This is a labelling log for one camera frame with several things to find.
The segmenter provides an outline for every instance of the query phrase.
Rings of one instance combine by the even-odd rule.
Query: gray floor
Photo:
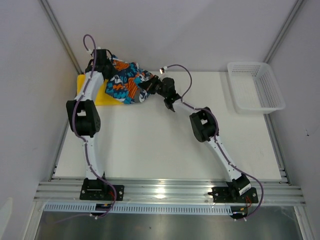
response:
[[[262,207],[247,222],[229,216],[113,213],[103,219],[44,212],[37,240],[302,240],[293,207]]]

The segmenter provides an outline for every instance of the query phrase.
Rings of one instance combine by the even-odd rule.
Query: blue and orange garment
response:
[[[105,93],[124,104],[142,103],[147,99],[147,91],[138,87],[141,82],[148,81],[153,75],[139,67],[136,62],[125,62],[112,55],[112,64],[118,71],[109,79]]]

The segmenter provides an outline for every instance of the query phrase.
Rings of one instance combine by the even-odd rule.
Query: white table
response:
[[[225,72],[192,72],[185,96],[196,107],[208,106],[219,123],[223,144],[237,166],[263,181],[281,179],[264,116],[239,115],[233,109]],[[176,90],[189,86],[186,72],[170,72]],[[163,98],[151,95],[132,105],[98,106],[99,151],[107,178],[223,180],[211,152],[198,142],[189,116],[168,110]],[[81,141],[70,127],[55,177],[84,177]]]

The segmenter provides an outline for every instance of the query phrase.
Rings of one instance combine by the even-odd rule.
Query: white label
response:
[[[239,190],[239,194],[240,196],[242,194],[244,194],[246,191],[248,191],[251,188],[251,183],[249,183],[247,186],[245,186],[244,188],[242,188],[241,190]]]

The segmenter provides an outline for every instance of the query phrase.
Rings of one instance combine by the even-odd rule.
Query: gray wall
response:
[[[0,207],[13,198],[3,239],[18,240],[53,164],[76,73],[36,0],[1,1],[0,26]]]
[[[296,0],[49,0],[80,66],[82,37],[148,70],[263,61]]]
[[[309,0],[271,62],[286,108],[272,114],[289,177],[320,226],[320,1]]]

